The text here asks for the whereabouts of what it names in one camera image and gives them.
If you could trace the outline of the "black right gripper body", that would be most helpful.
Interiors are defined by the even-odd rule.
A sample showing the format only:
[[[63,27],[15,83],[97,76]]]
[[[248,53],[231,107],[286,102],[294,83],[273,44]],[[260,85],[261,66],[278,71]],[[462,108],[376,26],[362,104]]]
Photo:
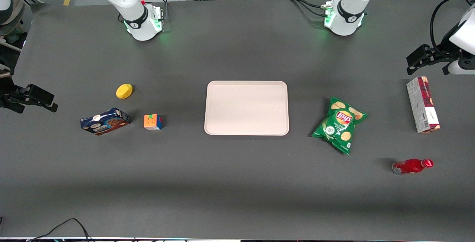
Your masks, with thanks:
[[[25,106],[26,88],[20,86],[1,86],[0,87],[0,107],[12,110],[15,113],[22,114]]]

